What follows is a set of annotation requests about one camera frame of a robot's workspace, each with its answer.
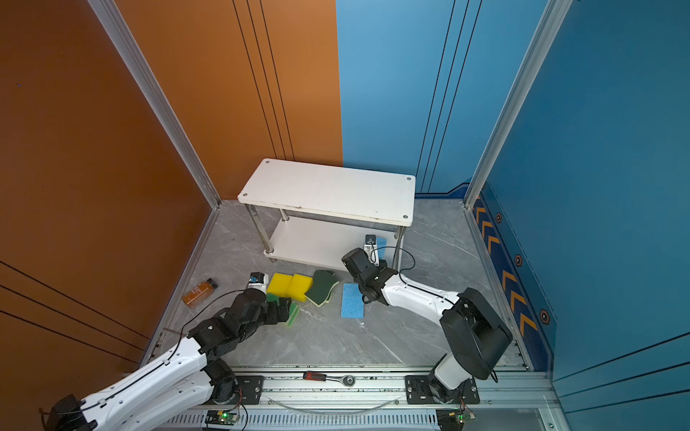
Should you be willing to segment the green yellow wavy sponge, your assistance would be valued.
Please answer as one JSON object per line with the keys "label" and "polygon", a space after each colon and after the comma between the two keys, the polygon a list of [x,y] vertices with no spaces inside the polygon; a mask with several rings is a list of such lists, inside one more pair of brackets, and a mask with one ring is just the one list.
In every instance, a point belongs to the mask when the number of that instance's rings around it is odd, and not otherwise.
{"label": "green yellow wavy sponge", "polygon": [[328,303],[332,291],[339,284],[333,271],[319,269],[314,273],[312,286],[305,293],[305,298],[316,306]]}

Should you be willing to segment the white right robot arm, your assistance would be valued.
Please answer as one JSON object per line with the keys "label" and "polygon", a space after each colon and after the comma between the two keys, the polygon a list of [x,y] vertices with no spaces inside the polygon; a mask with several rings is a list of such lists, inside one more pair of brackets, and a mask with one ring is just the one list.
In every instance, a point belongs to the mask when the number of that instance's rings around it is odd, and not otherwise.
{"label": "white right robot arm", "polygon": [[436,323],[450,352],[428,374],[431,395],[441,403],[458,397],[471,380],[497,380],[494,368],[513,342],[506,323],[481,292],[467,287],[445,291],[417,283],[383,263],[370,261],[361,248],[341,258],[366,303],[402,308]]}

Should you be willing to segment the blue cellulose sponge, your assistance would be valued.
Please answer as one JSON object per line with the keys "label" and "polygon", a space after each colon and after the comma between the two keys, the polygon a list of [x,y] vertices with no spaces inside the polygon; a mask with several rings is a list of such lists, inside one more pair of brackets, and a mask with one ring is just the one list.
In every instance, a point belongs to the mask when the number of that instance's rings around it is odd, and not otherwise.
{"label": "blue cellulose sponge", "polygon": [[377,246],[377,258],[379,260],[384,260],[385,254],[386,254],[386,247],[387,247],[386,238],[382,237],[382,236],[378,236],[376,246]]}
{"label": "blue cellulose sponge", "polygon": [[354,283],[346,283],[342,287],[341,317],[344,319],[364,318],[364,302],[359,286]]}

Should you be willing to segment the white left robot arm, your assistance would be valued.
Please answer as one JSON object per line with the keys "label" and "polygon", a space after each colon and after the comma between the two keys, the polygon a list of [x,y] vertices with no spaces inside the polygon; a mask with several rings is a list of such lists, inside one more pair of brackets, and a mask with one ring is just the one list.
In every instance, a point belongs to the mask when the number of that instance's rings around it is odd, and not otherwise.
{"label": "white left robot arm", "polygon": [[264,325],[289,320],[291,299],[268,301],[249,287],[202,321],[161,357],[86,398],[59,400],[46,430],[152,430],[203,402],[239,404],[242,390],[223,357]]}

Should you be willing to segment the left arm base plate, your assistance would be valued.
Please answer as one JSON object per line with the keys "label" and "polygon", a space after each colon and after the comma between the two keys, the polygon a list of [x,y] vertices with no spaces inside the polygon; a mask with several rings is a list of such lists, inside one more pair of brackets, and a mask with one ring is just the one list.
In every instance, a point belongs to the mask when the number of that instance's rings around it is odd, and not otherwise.
{"label": "left arm base plate", "polygon": [[210,397],[211,404],[244,406],[259,405],[265,378],[262,375],[239,375],[216,385]]}

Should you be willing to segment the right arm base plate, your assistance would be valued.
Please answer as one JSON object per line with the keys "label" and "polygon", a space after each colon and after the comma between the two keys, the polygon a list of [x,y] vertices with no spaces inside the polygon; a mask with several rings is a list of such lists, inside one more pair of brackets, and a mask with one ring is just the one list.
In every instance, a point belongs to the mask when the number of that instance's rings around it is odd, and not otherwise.
{"label": "right arm base plate", "polygon": [[404,377],[407,402],[422,404],[465,404],[476,405],[481,402],[474,378],[462,382],[456,389],[447,389],[428,375],[406,375]]}

